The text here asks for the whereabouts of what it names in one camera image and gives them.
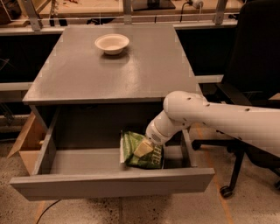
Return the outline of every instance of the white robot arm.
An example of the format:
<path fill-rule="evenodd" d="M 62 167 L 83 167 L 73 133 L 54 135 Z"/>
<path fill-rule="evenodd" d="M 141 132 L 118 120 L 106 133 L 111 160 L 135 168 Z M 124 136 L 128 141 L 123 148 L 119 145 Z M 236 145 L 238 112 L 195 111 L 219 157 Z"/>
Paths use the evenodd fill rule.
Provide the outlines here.
<path fill-rule="evenodd" d="M 154 144 L 165 144 L 193 123 L 204 123 L 280 157 L 280 109 L 212 103 L 183 91 L 165 97 L 164 110 L 150 122 L 146 136 Z"/>

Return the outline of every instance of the bowl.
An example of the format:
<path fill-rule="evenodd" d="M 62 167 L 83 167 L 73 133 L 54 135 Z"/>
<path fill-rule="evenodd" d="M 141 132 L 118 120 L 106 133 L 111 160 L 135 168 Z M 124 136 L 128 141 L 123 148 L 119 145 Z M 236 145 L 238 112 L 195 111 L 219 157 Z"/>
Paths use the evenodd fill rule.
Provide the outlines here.
<path fill-rule="evenodd" d="M 116 55 L 121 53 L 129 42 L 130 40 L 121 34 L 107 34 L 99 37 L 95 41 L 95 45 L 108 55 Z"/>

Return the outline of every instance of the gray cabinet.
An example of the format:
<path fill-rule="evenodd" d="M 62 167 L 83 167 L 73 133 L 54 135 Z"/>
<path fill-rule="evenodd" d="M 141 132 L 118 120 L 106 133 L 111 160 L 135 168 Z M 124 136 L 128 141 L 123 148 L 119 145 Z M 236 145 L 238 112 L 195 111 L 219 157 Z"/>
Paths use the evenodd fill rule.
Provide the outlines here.
<path fill-rule="evenodd" d="M 124 54 L 108 58 L 92 45 L 109 32 L 129 36 Z M 166 145 L 163 169 L 120 164 L 121 131 L 144 134 L 175 90 L 200 91 L 171 25 L 66 29 L 24 98 L 45 140 L 31 176 L 10 184 L 28 200 L 205 191 L 214 169 L 195 164 L 187 130 Z"/>

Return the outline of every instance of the floor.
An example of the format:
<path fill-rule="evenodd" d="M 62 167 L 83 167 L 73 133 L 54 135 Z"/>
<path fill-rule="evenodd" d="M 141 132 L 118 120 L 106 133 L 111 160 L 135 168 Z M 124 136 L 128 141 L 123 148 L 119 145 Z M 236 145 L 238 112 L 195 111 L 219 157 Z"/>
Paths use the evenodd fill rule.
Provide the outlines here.
<path fill-rule="evenodd" d="M 191 138 L 221 136 L 195 124 Z M 213 167 L 215 176 L 205 192 L 166 196 L 113 199 L 61 200 L 30 202 L 14 190 L 12 177 L 27 175 L 18 154 L 7 159 L 14 140 L 0 143 L 0 223 L 199 223 L 199 224 L 277 224 L 280 223 L 280 192 L 274 188 L 279 178 L 271 171 L 253 166 L 245 157 L 240 177 L 230 199 L 219 194 L 227 185 L 235 156 L 223 147 L 202 146 L 195 152 L 198 164 Z"/>

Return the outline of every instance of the table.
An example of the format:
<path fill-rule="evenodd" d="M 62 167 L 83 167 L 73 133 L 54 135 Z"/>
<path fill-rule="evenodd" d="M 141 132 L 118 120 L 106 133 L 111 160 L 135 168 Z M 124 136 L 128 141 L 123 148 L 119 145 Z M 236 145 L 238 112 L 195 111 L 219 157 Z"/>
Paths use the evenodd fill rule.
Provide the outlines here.
<path fill-rule="evenodd" d="M 120 55 L 95 47 L 107 33 L 129 38 Z M 146 171 L 119 162 L 120 131 L 143 133 L 174 90 L 200 93 L 172 25 L 66 28 L 24 98 L 45 141 L 32 176 L 10 183 L 28 200 L 205 191 L 214 170 L 193 167 L 186 134 L 181 146 L 165 148 L 171 160 L 178 154 L 175 167 Z"/>

